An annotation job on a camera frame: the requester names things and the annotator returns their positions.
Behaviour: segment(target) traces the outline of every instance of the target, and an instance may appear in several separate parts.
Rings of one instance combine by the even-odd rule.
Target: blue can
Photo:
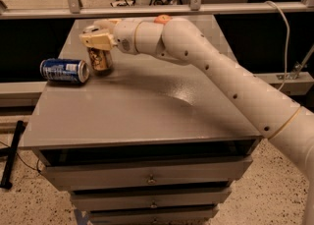
[[[74,59],[47,59],[40,64],[41,76],[49,81],[83,84],[89,78],[85,61]]]

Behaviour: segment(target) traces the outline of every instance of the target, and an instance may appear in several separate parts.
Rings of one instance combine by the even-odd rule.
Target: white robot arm
[[[219,53],[189,20],[168,16],[160,16],[154,23],[123,20],[111,27],[111,33],[124,53],[143,53],[165,61],[191,64],[203,72],[261,135],[308,178],[310,189],[303,224],[314,224],[312,112]],[[81,40],[86,45],[84,35]]]

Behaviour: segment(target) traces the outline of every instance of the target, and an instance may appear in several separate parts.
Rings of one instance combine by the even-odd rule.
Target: wire
[[[286,36],[286,45],[285,45],[285,73],[284,73],[284,79],[283,82],[281,84],[281,86],[278,88],[278,90],[282,90],[282,88],[284,87],[285,83],[286,83],[286,79],[287,79],[287,66],[288,66],[288,42],[289,42],[289,38],[290,38],[290,26],[288,25],[288,20],[283,12],[283,10],[277,6],[277,4],[275,2],[272,1],[266,1],[267,4],[269,4],[270,6],[276,8],[279,13],[282,15],[283,20],[286,24],[287,27],[287,36]]]
[[[27,164],[22,160],[21,156],[20,156],[18,153],[17,153],[17,156],[18,156],[18,158],[23,162],[23,164],[24,164],[26,167],[30,168],[31,170],[37,171],[39,174],[41,174],[41,170],[39,169],[39,159],[37,160],[36,168],[33,168],[33,167],[27,165]]]

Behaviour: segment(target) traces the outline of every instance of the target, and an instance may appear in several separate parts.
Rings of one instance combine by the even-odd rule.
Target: drawer handle
[[[157,183],[157,181],[154,179],[154,176],[151,174],[149,176],[149,179],[147,180],[147,184],[148,185],[155,185]]]
[[[151,209],[156,209],[157,207],[158,207],[158,205],[156,204],[155,201],[153,201],[153,202],[151,203],[151,205],[150,205],[150,208],[151,208]]]

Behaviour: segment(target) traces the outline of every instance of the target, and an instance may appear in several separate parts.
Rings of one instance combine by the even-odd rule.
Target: floor
[[[27,119],[28,116],[0,117],[0,130]],[[2,131],[0,141],[10,145],[12,137],[12,132]],[[37,159],[31,151],[20,150],[19,155],[26,164],[36,167]],[[220,205],[220,211],[213,219],[206,222],[182,221],[179,224],[301,224],[307,180],[267,141],[260,142],[253,152],[253,159],[244,176],[232,184],[233,192]],[[4,165],[0,160],[1,173]],[[16,158],[11,182],[12,189],[0,190],[1,225],[77,224],[69,194],[58,192],[19,158]]]

